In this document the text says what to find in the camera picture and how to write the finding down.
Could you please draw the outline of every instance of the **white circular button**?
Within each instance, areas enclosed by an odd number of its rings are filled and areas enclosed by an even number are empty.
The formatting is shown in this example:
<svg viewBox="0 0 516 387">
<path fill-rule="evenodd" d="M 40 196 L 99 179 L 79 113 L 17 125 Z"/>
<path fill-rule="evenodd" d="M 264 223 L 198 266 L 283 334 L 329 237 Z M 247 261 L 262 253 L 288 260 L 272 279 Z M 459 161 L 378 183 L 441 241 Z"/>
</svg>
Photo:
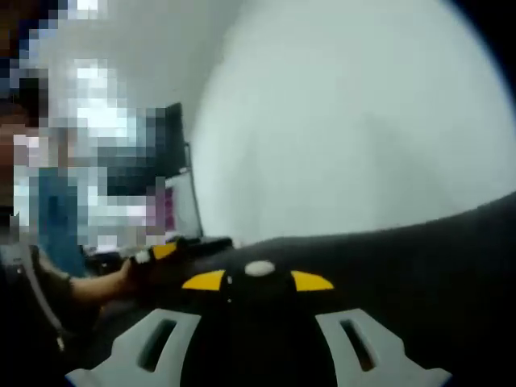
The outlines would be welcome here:
<svg viewBox="0 0 516 387">
<path fill-rule="evenodd" d="M 275 270 L 274 264 L 268 260 L 255 260 L 245 265 L 245 273 L 250 277 L 264 277 Z"/>
</svg>

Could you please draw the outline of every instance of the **yellow marking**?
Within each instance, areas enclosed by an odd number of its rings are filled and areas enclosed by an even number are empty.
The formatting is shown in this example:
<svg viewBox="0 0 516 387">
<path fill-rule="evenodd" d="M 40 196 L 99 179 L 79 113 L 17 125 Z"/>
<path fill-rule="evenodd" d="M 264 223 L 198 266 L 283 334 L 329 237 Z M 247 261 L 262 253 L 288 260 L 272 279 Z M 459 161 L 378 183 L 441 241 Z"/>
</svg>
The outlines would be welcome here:
<svg viewBox="0 0 516 387">
<path fill-rule="evenodd" d="M 322 278 L 321 276 L 296 271 L 292 271 L 291 273 L 293 280 L 296 283 L 296 290 L 298 292 L 334 289 L 331 282 L 329 282 L 326 278 Z"/>
<path fill-rule="evenodd" d="M 160 260 L 165 258 L 166 256 L 172 254 L 177 250 L 177 244 L 175 242 L 164 244 L 163 246 L 154 246 L 152 248 L 152 252 L 154 253 L 154 258 L 156 260 Z"/>
<path fill-rule="evenodd" d="M 220 283 L 222 282 L 223 275 L 224 270 L 198 274 L 185 282 L 183 284 L 183 289 L 218 291 L 220 290 Z"/>
</svg>

